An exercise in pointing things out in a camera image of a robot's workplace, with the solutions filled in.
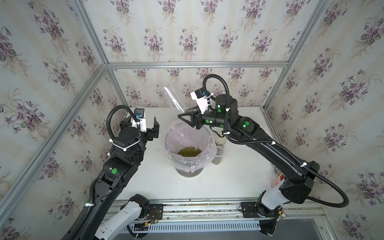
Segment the clear jar with mung beans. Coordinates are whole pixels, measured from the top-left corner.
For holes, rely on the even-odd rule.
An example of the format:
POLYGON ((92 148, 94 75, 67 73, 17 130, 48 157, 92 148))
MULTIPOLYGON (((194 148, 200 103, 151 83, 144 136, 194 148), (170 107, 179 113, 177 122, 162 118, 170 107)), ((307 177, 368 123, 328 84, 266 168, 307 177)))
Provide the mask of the clear jar with mung beans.
POLYGON ((174 110, 174 112, 179 115, 187 111, 187 107, 177 96, 175 90, 171 85, 167 85, 162 88, 163 96, 169 106, 174 110))

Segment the jar with beige lid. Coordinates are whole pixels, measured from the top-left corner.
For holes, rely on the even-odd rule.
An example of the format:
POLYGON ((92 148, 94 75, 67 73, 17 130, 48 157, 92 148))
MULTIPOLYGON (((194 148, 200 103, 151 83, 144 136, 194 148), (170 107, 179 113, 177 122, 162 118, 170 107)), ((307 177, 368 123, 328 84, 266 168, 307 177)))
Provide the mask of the jar with beige lid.
POLYGON ((224 147, 224 145, 227 142, 227 139, 225 137, 220 138, 218 136, 214 137, 216 146, 224 147))

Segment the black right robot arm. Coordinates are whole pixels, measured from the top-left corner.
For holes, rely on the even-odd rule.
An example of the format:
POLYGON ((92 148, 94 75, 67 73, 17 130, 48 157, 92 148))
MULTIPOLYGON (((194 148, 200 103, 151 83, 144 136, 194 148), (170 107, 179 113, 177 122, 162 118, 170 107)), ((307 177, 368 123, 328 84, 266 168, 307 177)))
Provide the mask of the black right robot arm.
POLYGON ((222 94, 216 97, 215 104, 212 111, 202 113, 199 107, 194 107, 179 114, 178 117, 196 129, 204 125, 224 128, 224 124, 227 123, 229 137, 236 144, 245 145, 258 152, 283 173, 285 178, 280 183, 260 195, 255 204, 259 212, 268 213, 290 202, 302 204, 314 185, 315 175, 309 170, 317 171, 318 164, 295 161, 294 157, 278 145, 257 122, 239 115, 236 99, 227 98, 222 94))

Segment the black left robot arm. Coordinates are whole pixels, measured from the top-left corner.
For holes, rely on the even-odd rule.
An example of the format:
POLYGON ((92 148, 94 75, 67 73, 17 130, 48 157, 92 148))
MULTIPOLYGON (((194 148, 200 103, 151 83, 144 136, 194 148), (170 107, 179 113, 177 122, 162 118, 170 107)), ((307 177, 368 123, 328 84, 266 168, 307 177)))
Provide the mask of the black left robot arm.
POLYGON ((73 225, 63 236, 64 240, 112 240, 132 221, 147 214, 149 200, 140 194, 129 202, 107 222, 104 218, 137 172, 144 159, 146 144, 159 136, 160 125, 142 132, 128 124, 112 143, 109 159, 104 163, 99 175, 92 181, 89 199, 73 225))

